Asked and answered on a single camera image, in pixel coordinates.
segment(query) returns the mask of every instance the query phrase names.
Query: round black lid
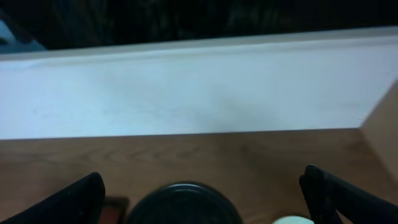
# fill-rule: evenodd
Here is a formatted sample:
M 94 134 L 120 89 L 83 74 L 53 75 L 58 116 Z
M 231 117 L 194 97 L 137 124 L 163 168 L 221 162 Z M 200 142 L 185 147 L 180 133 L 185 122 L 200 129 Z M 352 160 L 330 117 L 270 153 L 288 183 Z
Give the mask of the round black lid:
M 186 182 L 162 187 L 142 199 L 127 224 L 242 224 L 231 202 L 209 186 Z

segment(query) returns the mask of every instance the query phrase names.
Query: white board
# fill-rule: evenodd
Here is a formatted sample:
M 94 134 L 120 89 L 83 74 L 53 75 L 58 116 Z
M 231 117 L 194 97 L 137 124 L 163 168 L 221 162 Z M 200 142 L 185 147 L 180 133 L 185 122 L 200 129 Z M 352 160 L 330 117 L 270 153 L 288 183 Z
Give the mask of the white board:
M 357 128 L 398 73 L 398 29 L 0 57 L 0 139 Z

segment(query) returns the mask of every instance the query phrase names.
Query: wood grain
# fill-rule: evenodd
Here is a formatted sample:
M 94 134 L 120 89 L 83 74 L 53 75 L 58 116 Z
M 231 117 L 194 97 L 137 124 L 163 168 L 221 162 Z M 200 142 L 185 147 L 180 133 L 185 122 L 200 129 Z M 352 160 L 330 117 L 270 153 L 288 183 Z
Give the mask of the wood grain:
M 395 183 L 357 129 L 0 141 L 0 220 L 90 172 L 133 207 L 161 185 L 206 183 L 245 223 L 308 215 L 299 175 L 315 164 L 398 202 Z

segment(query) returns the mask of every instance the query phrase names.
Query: white round object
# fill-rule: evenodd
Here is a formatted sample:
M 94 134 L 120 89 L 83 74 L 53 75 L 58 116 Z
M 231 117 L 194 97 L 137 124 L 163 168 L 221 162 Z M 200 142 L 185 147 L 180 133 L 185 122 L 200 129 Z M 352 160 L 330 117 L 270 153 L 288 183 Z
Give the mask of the white round object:
M 292 215 L 282 217 L 274 221 L 272 224 L 313 224 L 313 221 L 304 217 Z

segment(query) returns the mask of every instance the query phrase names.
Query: wooden desk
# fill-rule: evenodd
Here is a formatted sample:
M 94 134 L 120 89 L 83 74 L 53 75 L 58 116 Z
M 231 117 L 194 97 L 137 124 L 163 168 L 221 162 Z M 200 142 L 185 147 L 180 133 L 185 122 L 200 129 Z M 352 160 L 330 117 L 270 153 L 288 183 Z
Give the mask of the wooden desk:
M 206 183 L 245 223 L 308 215 L 299 175 L 308 164 L 398 203 L 395 183 L 357 129 L 0 141 L 0 220 L 90 172 L 133 207 L 161 185 Z

